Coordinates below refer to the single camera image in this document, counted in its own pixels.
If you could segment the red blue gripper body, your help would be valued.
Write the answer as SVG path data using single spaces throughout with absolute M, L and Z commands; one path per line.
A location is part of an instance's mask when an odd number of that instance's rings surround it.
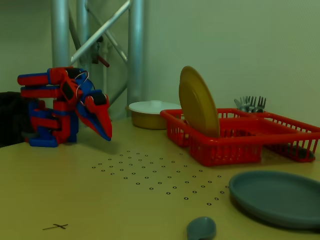
M 84 94 L 76 105 L 78 111 L 86 109 L 87 111 L 104 111 L 109 108 L 109 99 L 101 90 L 93 90 Z

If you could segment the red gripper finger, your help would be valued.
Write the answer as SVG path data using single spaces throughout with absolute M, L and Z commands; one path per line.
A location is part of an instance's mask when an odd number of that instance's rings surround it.
M 109 106 L 107 104 L 86 104 L 86 109 L 88 111 L 88 126 L 102 138 L 112 138 L 113 134 L 113 127 L 108 113 L 108 107 Z

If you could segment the red blue gripper finger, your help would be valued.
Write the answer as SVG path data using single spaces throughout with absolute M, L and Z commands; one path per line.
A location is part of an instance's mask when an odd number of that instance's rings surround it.
M 101 114 L 96 115 L 86 109 L 76 109 L 76 114 L 87 127 L 94 130 L 103 139 L 107 141 L 112 139 L 112 122 L 108 111 L 103 110 Z

